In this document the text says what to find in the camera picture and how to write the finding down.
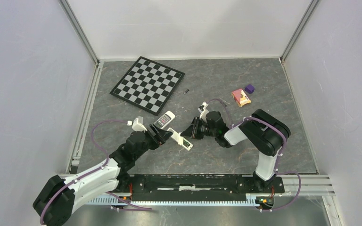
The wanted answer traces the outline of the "long white remote control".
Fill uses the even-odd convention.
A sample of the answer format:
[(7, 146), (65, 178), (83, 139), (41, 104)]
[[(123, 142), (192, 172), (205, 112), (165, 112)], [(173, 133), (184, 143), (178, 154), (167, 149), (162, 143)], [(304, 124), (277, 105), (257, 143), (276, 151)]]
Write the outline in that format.
[[(180, 136), (180, 133), (178, 133), (177, 131), (175, 131), (172, 128), (168, 128), (167, 131), (171, 131), (173, 133), (173, 135), (171, 136), (171, 139), (173, 139), (178, 145), (180, 145), (182, 148), (186, 149), (187, 151), (190, 151), (193, 147), (193, 144), (191, 142), (189, 142), (187, 139), (185, 139), (184, 137)], [(186, 148), (183, 144), (183, 142), (188, 141), (190, 143), (190, 147)]]

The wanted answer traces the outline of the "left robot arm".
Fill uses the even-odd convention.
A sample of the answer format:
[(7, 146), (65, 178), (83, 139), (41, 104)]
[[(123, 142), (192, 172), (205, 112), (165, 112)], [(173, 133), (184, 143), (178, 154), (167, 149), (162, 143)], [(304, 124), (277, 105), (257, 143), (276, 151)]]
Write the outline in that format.
[(33, 202), (42, 226), (61, 226), (81, 206), (97, 196), (129, 187), (127, 172), (148, 150), (155, 150), (171, 138), (171, 131), (150, 124), (150, 129), (134, 131), (104, 161), (82, 173), (61, 178), (52, 176)]

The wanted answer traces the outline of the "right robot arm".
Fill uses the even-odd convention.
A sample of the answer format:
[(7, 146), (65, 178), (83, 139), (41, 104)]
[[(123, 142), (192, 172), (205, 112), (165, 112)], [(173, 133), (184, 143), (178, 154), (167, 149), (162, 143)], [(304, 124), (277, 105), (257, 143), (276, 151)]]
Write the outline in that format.
[(232, 128), (226, 125), (220, 112), (210, 111), (201, 117), (195, 117), (191, 125), (180, 134), (192, 139), (213, 137), (219, 146), (225, 148), (248, 139), (259, 151), (253, 180), (254, 188), (259, 192), (266, 192), (272, 187), (278, 155), (282, 154), (290, 135), (291, 130), (286, 124), (262, 109), (257, 109)]

